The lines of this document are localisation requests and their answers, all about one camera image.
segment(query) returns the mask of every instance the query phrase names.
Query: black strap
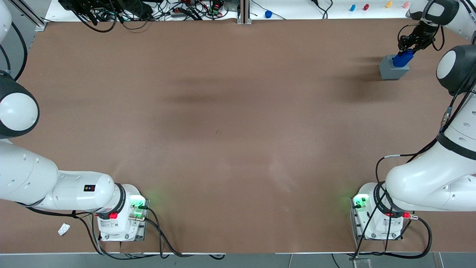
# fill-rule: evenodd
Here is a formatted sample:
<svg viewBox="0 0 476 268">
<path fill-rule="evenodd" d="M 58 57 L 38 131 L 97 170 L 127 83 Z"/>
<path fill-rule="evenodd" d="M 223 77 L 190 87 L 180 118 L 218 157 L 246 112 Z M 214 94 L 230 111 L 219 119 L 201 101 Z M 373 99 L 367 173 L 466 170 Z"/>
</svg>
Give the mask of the black strap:
<svg viewBox="0 0 476 268">
<path fill-rule="evenodd" d="M 441 131 L 438 132 L 436 140 L 446 149 L 457 153 L 460 156 L 464 156 L 469 159 L 476 160 L 476 152 L 466 149 L 460 145 L 457 145 L 452 140 L 448 139 Z"/>
<path fill-rule="evenodd" d="M 388 192 L 382 186 L 383 183 L 384 182 L 377 183 L 377 186 L 375 186 L 375 188 L 374 188 L 374 200 L 375 200 L 375 204 L 376 205 L 378 204 L 377 208 L 380 210 L 380 212 L 382 212 L 382 214 L 385 214 L 386 216 L 389 216 L 391 218 L 402 217 L 404 211 L 395 211 L 395 210 L 392 209 L 392 206 L 390 208 L 388 208 L 383 204 L 383 202 L 380 201 L 380 196 L 379 196 L 378 190 L 382 189 L 383 191 L 385 191 L 385 197 L 387 198 L 387 201 L 390 203 L 390 205 L 393 205 L 393 202 L 392 202 L 392 199 L 390 198 L 390 195 L 388 194 Z"/>
<path fill-rule="evenodd" d="M 108 213 L 96 213 L 98 215 L 98 217 L 100 217 L 103 220 L 109 219 L 109 214 L 111 214 L 111 213 L 119 213 L 122 210 L 122 208 L 124 207 L 124 204 L 125 204 L 125 201 L 126 201 L 126 190 L 124 189 L 124 187 L 122 187 L 121 184 L 116 183 L 116 185 L 119 187 L 119 191 L 120 191 L 120 200 L 119 200 L 118 204 L 116 205 L 116 207 L 113 208 Z"/>
</svg>

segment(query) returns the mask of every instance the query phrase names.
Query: brown table surface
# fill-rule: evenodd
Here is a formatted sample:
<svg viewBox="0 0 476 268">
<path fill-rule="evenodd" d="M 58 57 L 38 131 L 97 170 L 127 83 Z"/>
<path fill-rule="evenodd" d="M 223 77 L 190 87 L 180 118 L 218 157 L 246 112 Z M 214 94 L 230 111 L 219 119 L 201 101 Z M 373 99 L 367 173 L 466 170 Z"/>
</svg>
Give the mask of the brown table surface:
<svg viewBox="0 0 476 268">
<path fill-rule="evenodd" d="M 140 34 L 50 23 L 19 81 L 40 122 L 12 142 L 59 169 L 137 186 L 182 252 L 350 252 L 348 198 L 375 180 L 378 158 L 433 139 L 451 99 L 435 69 L 465 44 L 452 33 L 443 51 L 417 53 L 401 80 L 380 79 L 380 60 L 397 52 L 409 22 L 158 22 Z M 403 161 L 383 162 L 382 178 Z M 0 211 L 2 253 L 93 251 L 77 220 L 7 201 Z M 432 251 L 476 252 L 476 213 L 418 214 Z M 63 222 L 72 226 L 60 237 Z M 415 223 L 389 249 L 425 244 Z M 157 234 L 108 244 L 119 248 L 157 252 Z"/>
</svg>

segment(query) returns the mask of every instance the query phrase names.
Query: warning label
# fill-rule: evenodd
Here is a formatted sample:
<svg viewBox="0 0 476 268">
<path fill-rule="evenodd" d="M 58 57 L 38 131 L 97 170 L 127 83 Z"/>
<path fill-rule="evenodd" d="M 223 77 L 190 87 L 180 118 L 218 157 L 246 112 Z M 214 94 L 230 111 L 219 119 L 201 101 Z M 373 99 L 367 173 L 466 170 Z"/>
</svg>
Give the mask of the warning label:
<svg viewBox="0 0 476 268">
<path fill-rule="evenodd" d="M 111 223 L 109 221 L 100 221 L 101 227 L 111 228 Z"/>
<path fill-rule="evenodd" d="M 388 219 L 384 219 L 384 226 L 388 226 L 388 222 L 389 220 Z M 402 222 L 402 220 L 392 220 L 392 225 L 396 226 L 396 225 L 400 225 L 400 223 Z"/>
</svg>

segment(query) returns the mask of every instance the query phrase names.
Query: white joint cap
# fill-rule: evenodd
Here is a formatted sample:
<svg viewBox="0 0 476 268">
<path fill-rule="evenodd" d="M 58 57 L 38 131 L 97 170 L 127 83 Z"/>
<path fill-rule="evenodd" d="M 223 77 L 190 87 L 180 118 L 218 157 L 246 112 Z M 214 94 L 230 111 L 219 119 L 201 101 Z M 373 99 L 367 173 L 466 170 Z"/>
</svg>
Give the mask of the white joint cap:
<svg viewBox="0 0 476 268">
<path fill-rule="evenodd" d="M 26 94 L 12 93 L 0 101 L 0 121 L 11 130 L 27 130 L 37 119 L 38 106 Z"/>
<path fill-rule="evenodd" d="M 453 66 L 455 65 L 456 61 L 456 52 L 454 50 L 448 51 L 438 63 L 438 67 L 436 68 L 436 77 L 439 79 L 445 78 Z"/>
</svg>

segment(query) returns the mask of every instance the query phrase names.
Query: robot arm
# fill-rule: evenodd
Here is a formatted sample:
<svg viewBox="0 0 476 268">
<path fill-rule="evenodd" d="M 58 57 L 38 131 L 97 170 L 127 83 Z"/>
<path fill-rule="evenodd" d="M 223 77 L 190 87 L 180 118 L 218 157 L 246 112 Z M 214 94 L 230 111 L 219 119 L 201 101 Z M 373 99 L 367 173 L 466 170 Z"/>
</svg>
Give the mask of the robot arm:
<svg viewBox="0 0 476 268">
<path fill-rule="evenodd" d="M 0 0 L 0 43 L 3 41 L 11 26 L 11 14 L 7 6 Z"/>
<path fill-rule="evenodd" d="M 1 23 L 10 25 L 10 18 L 0 0 Z M 33 95 L 0 70 L 0 199 L 36 209 L 94 212 L 103 240 L 143 239 L 146 200 L 136 187 L 114 183 L 103 173 L 58 170 L 51 160 L 7 140 L 30 132 L 39 117 Z"/>
<path fill-rule="evenodd" d="M 399 237 L 406 211 L 476 211 L 475 13 L 470 0 L 414 0 L 410 6 L 408 17 L 419 23 L 404 39 L 408 47 L 427 46 L 425 41 L 432 42 L 432 29 L 439 26 L 471 43 L 452 48 L 436 69 L 438 81 L 453 101 L 459 94 L 466 95 L 452 118 L 452 106 L 447 109 L 436 140 L 423 155 L 394 167 L 382 185 L 363 185 L 353 198 L 355 222 L 368 226 L 363 235 L 366 239 Z"/>
<path fill-rule="evenodd" d="M 407 17 L 429 26 L 442 25 L 471 44 L 476 38 L 475 16 L 471 0 L 414 0 L 407 12 Z"/>
</svg>

